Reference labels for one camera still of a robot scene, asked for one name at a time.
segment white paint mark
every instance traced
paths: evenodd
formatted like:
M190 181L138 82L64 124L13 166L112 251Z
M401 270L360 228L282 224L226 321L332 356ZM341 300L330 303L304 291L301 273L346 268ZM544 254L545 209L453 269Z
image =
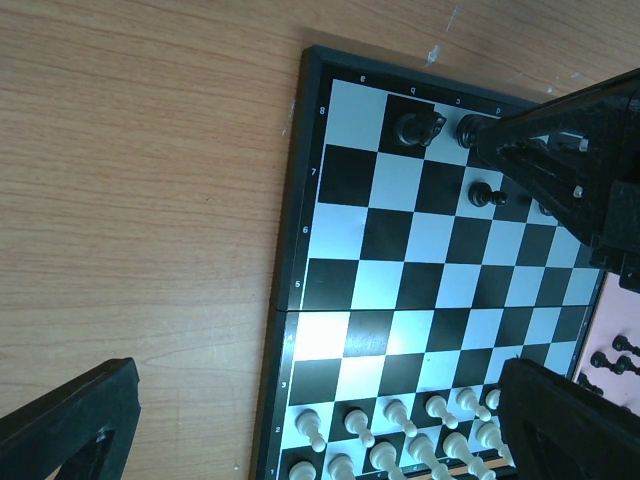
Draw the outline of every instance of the white paint mark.
M429 55L427 56L427 67L436 62L438 55L440 55L440 45L436 45L433 47L433 50L429 52Z
M456 8L453 9L453 13L451 14L451 18L449 19L449 24L447 25L447 29L445 30L445 32L449 33L449 29L451 28L451 24L453 23L453 18L458 14L459 11L460 5L456 5Z
M515 75L511 75L509 78L507 78L507 82L515 82L517 79L519 79L523 75L524 73L522 72L516 73Z
M287 124L282 129L282 135L287 133L287 130L289 129L289 125L291 125L291 122L293 121L293 112L295 111L295 109L296 109L296 101L295 99L293 99L291 101L291 108L289 109L289 118L287 118Z

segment wood grain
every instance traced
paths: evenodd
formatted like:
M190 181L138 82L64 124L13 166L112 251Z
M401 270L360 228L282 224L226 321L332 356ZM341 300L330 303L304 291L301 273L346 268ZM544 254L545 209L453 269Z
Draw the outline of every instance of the wood grain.
M133 356L126 478L246 478L314 32L559 95L636 67L639 24L632 0L0 0L0 415Z

